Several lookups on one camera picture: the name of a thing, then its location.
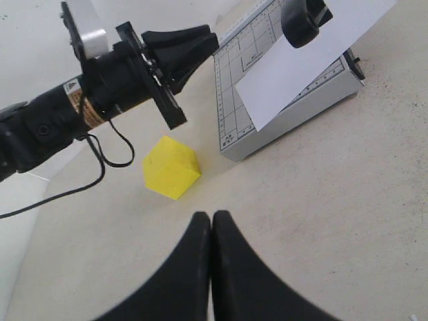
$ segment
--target white paper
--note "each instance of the white paper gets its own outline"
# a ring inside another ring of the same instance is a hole
[[[398,0],[325,0],[334,18],[295,49],[282,36],[236,85],[257,130],[274,119]]]

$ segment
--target beige floor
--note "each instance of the beige floor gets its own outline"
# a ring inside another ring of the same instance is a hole
[[[42,209],[7,320],[103,313],[153,273],[194,211],[217,209],[233,213],[284,281],[339,318],[428,319],[427,12],[424,0],[401,0],[354,47],[367,75],[359,96],[240,164],[218,153],[212,61],[179,96],[187,125],[168,132],[153,103],[120,117],[138,162]],[[204,174],[180,201],[144,188],[139,161],[164,134],[193,147]],[[126,158],[108,129],[101,139]],[[49,193],[97,174],[85,150]]]

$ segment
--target wire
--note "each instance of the wire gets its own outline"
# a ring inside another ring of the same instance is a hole
[[[80,115],[82,115],[82,120],[83,120],[83,124],[84,122],[84,101],[85,101],[86,97],[84,95],[81,96],[80,101],[79,101],[79,113]],[[99,183],[101,183],[101,181],[104,179],[104,177],[106,176],[106,165],[110,166],[110,167],[114,167],[114,168],[124,168],[124,167],[129,167],[135,159],[135,149],[133,147],[133,145],[131,144],[131,142],[124,136],[122,135],[117,128],[113,125],[113,122],[111,120],[108,121],[111,125],[111,127],[113,128],[113,130],[116,132],[116,134],[129,146],[131,153],[132,153],[132,158],[129,162],[127,163],[122,163],[122,164],[117,164],[117,163],[113,163],[111,161],[109,161],[104,153],[102,152],[102,148],[101,148],[101,144],[100,144],[100,140],[98,139],[97,136],[93,135],[93,134],[85,134],[82,136],[83,139],[86,139],[86,142],[88,142],[89,147],[91,148],[92,152],[94,153],[95,157],[97,158],[98,162],[100,163],[100,168],[101,168],[101,173],[100,176],[93,182],[90,183],[86,186],[80,187],[78,189],[73,189],[71,191],[65,192],[65,193],[61,193],[58,195],[55,195],[53,197],[49,197],[47,199],[44,199],[43,201],[40,201],[38,203],[35,203],[33,205],[24,207],[22,209],[19,209],[17,211],[13,211],[10,213],[6,213],[6,214],[2,214],[0,215],[0,219],[6,219],[8,217],[12,217],[12,216],[16,216],[18,214],[22,214],[26,211],[30,211],[32,209],[35,209],[37,207],[41,207],[42,205],[45,205],[47,203],[50,203],[52,201],[56,201],[57,199],[61,199],[63,197],[67,197],[67,196],[71,196],[73,194],[77,194],[77,193],[81,193],[83,191],[87,191],[88,189],[91,189],[92,187],[98,185]],[[98,145],[98,149],[95,146],[94,142],[92,141],[92,139],[95,140],[96,144]]]

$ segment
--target yellow foam block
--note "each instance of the yellow foam block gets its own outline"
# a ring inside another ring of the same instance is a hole
[[[167,136],[150,151],[142,167],[146,187],[175,200],[201,176],[196,153]]]

